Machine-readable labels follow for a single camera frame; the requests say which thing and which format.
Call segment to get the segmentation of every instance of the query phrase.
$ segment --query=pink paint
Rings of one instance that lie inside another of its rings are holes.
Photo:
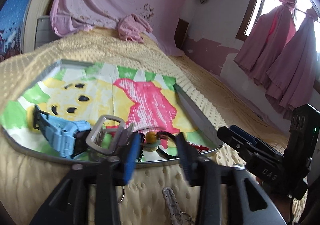
[[[202,38],[194,41],[189,36],[183,43],[183,51],[195,63],[217,76],[220,75],[222,66],[229,53],[238,53],[239,50],[221,46],[221,43]]]
[[[160,145],[162,145],[164,149],[167,149],[168,148],[168,141],[166,139],[161,139]]]
[[[136,128],[154,126],[163,127],[172,134],[180,132],[172,125],[177,110],[162,95],[161,89],[152,82],[118,79],[114,85],[122,89],[127,97],[134,102],[130,108],[127,125],[135,123]]]

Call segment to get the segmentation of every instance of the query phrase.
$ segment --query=hand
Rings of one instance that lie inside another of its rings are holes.
[[[257,182],[261,185],[262,180],[256,177]],[[281,213],[282,217],[286,222],[290,220],[290,201],[291,199],[280,194],[270,194],[268,195],[270,199],[273,201],[279,212]]]

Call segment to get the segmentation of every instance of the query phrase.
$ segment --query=textured blanket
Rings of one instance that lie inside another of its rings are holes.
[[[208,72],[187,57],[167,57],[147,36],[143,38],[144,44],[130,43],[119,40],[116,31],[94,29],[2,62],[0,112],[3,112],[9,100],[16,100],[46,66],[60,58],[106,62],[173,76],[215,128],[236,124],[279,149],[281,145],[286,146],[285,136],[259,120]],[[228,146],[219,150],[213,159],[227,166],[243,163]],[[29,224],[37,209],[69,169],[69,166],[45,162],[15,151],[4,134],[0,133],[0,200],[17,225]],[[195,219],[199,188],[188,187],[179,165],[171,165],[135,171],[129,186],[125,187],[124,200],[119,205],[122,224],[170,224],[162,195],[164,186],[173,188],[182,211]],[[226,201],[224,195],[224,223],[227,217]],[[304,201],[294,203],[297,217],[303,210]]]

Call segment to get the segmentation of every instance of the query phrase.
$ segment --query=screw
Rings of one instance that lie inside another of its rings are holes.
[[[109,162],[117,162],[119,160],[120,160],[120,157],[118,157],[118,156],[110,156],[110,157],[108,157],[108,161]]]
[[[82,164],[74,164],[71,167],[72,170],[82,170],[82,168],[83,168]]]

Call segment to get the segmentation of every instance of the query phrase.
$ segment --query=pink towel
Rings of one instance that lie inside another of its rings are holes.
[[[142,37],[140,37],[140,32],[147,31],[152,32],[152,28],[149,23],[136,14],[130,14],[118,23],[118,32],[120,39],[126,41],[135,41],[139,43],[144,43]]]

